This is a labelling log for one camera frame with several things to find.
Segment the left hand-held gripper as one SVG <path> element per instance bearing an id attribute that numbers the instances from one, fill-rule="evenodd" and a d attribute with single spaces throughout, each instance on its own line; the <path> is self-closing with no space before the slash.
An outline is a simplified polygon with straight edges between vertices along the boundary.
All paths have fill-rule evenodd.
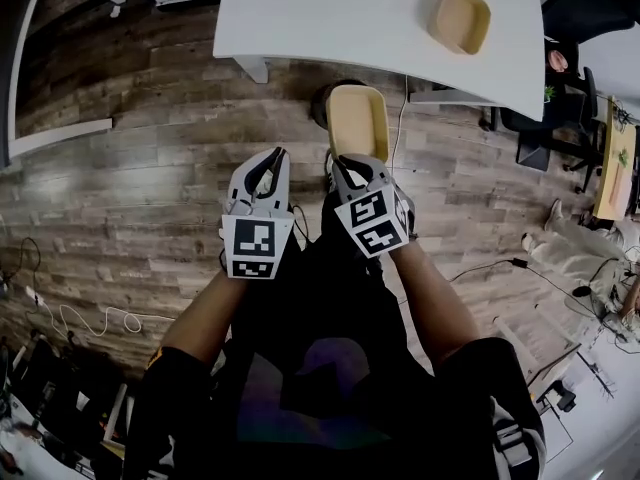
<path id="1" fill-rule="evenodd" d="M 230 278 L 273 280 L 294 227 L 286 211 L 290 156 L 281 147 L 255 154 L 232 174 L 222 216 L 226 271 Z M 265 208 L 252 205 L 257 201 Z"/>

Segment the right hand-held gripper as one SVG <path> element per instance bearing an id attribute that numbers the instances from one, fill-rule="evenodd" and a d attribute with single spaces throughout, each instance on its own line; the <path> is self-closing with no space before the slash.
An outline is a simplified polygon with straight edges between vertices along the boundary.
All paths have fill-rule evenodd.
<path id="1" fill-rule="evenodd" d="M 353 180 L 352 173 L 361 183 Z M 409 243 L 414 204 L 390 184 L 392 176 L 380 159 L 364 154 L 340 155 L 332 163 L 332 180 L 333 194 L 339 201 L 334 212 L 366 258 Z"/>

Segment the tan tray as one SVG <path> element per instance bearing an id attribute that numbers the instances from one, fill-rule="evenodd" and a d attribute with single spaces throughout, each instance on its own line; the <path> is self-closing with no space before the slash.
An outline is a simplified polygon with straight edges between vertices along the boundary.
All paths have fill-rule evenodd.
<path id="1" fill-rule="evenodd" d="M 490 22 L 485 0 L 437 0 L 428 31 L 449 51 L 472 56 L 481 50 Z"/>
<path id="2" fill-rule="evenodd" d="M 325 107 L 334 159 L 361 154 L 387 162 L 389 123 L 380 91 L 366 85 L 339 85 L 330 92 Z"/>

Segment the black round bin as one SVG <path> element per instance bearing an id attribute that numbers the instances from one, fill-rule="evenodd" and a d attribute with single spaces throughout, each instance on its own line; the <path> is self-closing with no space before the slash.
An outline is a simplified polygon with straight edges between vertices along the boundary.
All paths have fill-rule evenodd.
<path id="1" fill-rule="evenodd" d="M 328 129 L 328 118 L 326 111 L 326 103 L 331 92 L 340 86 L 365 86 L 365 83 L 356 79 L 343 79 L 318 88 L 310 102 L 310 117 L 322 129 Z"/>

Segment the person's right forearm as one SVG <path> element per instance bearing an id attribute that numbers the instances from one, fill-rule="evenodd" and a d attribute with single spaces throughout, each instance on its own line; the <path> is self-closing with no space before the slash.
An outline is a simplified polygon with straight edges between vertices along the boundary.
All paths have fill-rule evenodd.
<path id="1" fill-rule="evenodd" d="M 432 366 L 480 338 L 476 321 L 417 242 L 390 253 L 421 345 Z"/>

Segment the person's left forearm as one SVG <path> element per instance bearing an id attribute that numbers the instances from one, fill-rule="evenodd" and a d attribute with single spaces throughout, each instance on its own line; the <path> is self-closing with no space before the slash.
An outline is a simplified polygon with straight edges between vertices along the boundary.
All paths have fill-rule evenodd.
<path id="1" fill-rule="evenodd" d="M 248 280 L 218 272 L 169 327 L 161 346 L 180 350 L 211 368 L 248 287 Z"/>

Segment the person's black trousers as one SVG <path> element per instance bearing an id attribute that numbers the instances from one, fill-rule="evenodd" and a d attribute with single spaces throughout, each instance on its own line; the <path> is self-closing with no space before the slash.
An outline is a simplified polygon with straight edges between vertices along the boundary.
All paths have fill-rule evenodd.
<path id="1" fill-rule="evenodd" d="M 296 286 L 310 310 L 311 326 L 328 337 L 406 344 L 396 296 L 386 287 L 380 261 L 367 259 L 340 222 L 338 193 L 326 195 L 321 234 L 294 263 Z"/>

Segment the white table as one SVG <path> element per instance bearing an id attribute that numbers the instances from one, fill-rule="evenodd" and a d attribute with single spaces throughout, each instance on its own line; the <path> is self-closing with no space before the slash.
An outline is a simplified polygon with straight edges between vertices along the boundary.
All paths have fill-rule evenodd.
<path id="1" fill-rule="evenodd" d="M 221 0 L 213 54 L 258 83 L 269 58 L 360 65 L 435 84 L 413 104 L 505 107 L 543 115 L 540 0 L 485 0 L 491 22 L 476 55 L 449 51 L 428 31 L 437 0 Z"/>

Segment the black side table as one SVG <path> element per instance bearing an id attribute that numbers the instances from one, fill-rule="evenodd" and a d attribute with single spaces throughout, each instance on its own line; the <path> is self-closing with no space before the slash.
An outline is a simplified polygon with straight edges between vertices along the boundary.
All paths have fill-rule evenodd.
<path id="1" fill-rule="evenodd" d="M 569 64 L 566 72 L 557 73 L 548 67 L 547 54 L 551 50 L 558 50 L 564 55 Z M 582 77 L 579 72 L 579 45 L 571 41 L 558 41 L 545 37 L 544 61 L 545 87 L 553 86 L 556 91 L 555 97 L 549 103 L 544 103 L 544 113 L 547 113 L 551 111 L 553 106 L 559 103 L 566 94 L 579 93 L 581 91 Z"/>

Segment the black wheeled chair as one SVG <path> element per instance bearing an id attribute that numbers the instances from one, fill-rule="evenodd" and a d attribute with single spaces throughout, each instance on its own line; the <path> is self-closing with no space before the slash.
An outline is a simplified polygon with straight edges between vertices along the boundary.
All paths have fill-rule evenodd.
<path id="1" fill-rule="evenodd" d="M 603 164 L 603 153 L 597 146 L 599 124 L 597 116 L 597 92 L 594 77 L 585 68 L 579 93 L 566 94 L 551 111 L 544 113 L 540 121 L 534 121 L 505 107 L 493 107 L 488 120 L 481 119 L 479 126 L 485 131 L 495 131 L 499 125 L 518 134 L 517 162 L 529 166 L 529 158 L 545 151 L 568 155 L 580 160 L 565 171 L 586 170 L 584 182 L 575 187 L 578 194 L 587 190 L 591 175 Z"/>

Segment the light wooden desk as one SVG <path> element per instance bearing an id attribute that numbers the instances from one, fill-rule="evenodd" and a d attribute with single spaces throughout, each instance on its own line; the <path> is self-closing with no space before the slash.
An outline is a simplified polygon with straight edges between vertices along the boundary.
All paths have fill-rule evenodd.
<path id="1" fill-rule="evenodd" d="M 625 217 L 629 197 L 632 190 L 634 176 L 636 127 L 631 117 L 623 110 L 620 102 L 613 96 L 606 99 L 607 111 L 605 124 L 605 150 L 603 154 L 602 172 L 597 189 L 593 215 L 598 219 L 619 221 Z M 626 148 L 629 162 L 625 170 L 625 177 L 617 205 L 609 202 L 614 183 L 618 152 Z"/>

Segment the pale wooden block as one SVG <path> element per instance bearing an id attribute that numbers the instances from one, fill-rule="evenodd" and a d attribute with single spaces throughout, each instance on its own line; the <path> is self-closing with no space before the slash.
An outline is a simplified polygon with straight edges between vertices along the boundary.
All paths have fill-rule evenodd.
<path id="1" fill-rule="evenodd" d="M 619 199 L 619 193 L 621 191 L 621 187 L 623 185 L 624 177 L 625 177 L 625 166 L 621 163 L 618 163 L 616 166 L 616 173 L 614 178 L 614 183 L 611 189 L 609 202 L 611 205 L 617 205 L 617 201 Z"/>

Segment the person's black printed shirt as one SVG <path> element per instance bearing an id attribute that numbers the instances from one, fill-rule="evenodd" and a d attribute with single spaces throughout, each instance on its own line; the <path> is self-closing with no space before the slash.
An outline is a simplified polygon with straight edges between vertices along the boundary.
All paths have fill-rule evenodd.
<path id="1" fill-rule="evenodd" d="M 237 330 L 218 374 L 161 347 L 136 396 L 123 480 L 540 480 L 543 425 L 511 344 L 427 372 L 407 345 Z"/>

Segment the black office chair with headrest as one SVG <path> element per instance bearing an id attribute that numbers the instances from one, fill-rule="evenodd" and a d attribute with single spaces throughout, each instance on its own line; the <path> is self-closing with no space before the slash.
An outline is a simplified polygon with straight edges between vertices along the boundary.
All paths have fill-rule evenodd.
<path id="1" fill-rule="evenodd" d="M 640 25 L 640 0 L 546 0 L 542 18 L 547 37 L 582 44 Z"/>

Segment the dark grey desk white frame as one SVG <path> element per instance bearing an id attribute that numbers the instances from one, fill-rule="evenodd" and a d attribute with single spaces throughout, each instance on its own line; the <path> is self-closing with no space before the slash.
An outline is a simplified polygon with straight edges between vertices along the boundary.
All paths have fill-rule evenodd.
<path id="1" fill-rule="evenodd" d="M 38 0 L 0 0 L 0 169 L 15 157 L 64 140 L 106 131 L 110 118 L 81 122 L 19 137 L 16 103 L 19 72 L 31 18 Z M 109 0 L 114 10 L 127 0 Z"/>

